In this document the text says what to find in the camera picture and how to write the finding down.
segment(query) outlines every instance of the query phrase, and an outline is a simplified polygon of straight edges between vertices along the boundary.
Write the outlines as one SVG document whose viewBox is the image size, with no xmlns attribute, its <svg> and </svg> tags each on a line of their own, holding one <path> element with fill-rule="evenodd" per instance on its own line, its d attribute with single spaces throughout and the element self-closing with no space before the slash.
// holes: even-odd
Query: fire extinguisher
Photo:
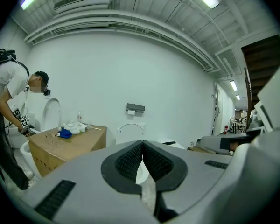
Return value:
<svg viewBox="0 0 280 224">
<path fill-rule="evenodd" d="M 228 125 L 225 126 L 224 134 L 227 134 L 227 130 L 228 130 Z"/>
</svg>

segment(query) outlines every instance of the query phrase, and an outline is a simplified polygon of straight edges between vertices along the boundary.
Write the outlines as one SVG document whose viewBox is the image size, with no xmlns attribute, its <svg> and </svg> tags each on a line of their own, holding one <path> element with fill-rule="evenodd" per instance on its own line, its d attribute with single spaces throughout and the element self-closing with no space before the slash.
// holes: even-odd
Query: stair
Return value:
<svg viewBox="0 0 280 224">
<path fill-rule="evenodd" d="M 271 36 L 242 47 L 251 85 L 252 110 L 259 102 L 257 94 L 280 66 L 280 37 Z"/>
</svg>

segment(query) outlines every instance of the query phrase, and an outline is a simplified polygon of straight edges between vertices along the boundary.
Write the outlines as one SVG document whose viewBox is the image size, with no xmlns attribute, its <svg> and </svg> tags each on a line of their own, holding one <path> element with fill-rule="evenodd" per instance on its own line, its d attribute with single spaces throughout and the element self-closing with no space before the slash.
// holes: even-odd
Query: blue cloth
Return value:
<svg viewBox="0 0 280 224">
<path fill-rule="evenodd" d="M 61 131 L 58 132 L 60 134 L 59 137 L 69 139 L 71 137 L 71 132 L 67 129 L 62 128 Z"/>
</svg>

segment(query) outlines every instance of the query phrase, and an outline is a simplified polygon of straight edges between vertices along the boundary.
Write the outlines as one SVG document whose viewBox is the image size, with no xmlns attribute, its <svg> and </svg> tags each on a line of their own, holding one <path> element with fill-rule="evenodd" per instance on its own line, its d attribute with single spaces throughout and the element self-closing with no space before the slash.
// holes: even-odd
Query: man's arm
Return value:
<svg viewBox="0 0 280 224">
<path fill-rule="evenodd" d="M 11 95 L 7 88 L 4 89 L 3 94 L 0 95 L 0 112 L 1 114 L 10 122 L 12 122 L 15 126 L 18 127 L 19 130 L 22 130 L 21 122 L 13 115 L 10 110 L 7 101 L 11 99 Z"/>
</svg>

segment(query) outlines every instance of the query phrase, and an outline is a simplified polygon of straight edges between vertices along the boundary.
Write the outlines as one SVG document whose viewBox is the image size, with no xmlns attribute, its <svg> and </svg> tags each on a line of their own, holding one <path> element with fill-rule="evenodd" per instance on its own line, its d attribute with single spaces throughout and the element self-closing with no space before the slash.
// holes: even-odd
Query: black pants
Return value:
<svg viewBox="0 0 280 224">
<path fill-rule="evenodd" d="M 0 113 L 0 165 L 14 183 L 21 189 L 28 188 L 28 178 L 23 170 L 18 166 L 13 150 L 9 144 L 4 128 L 4 119 Z"/>
</svg>

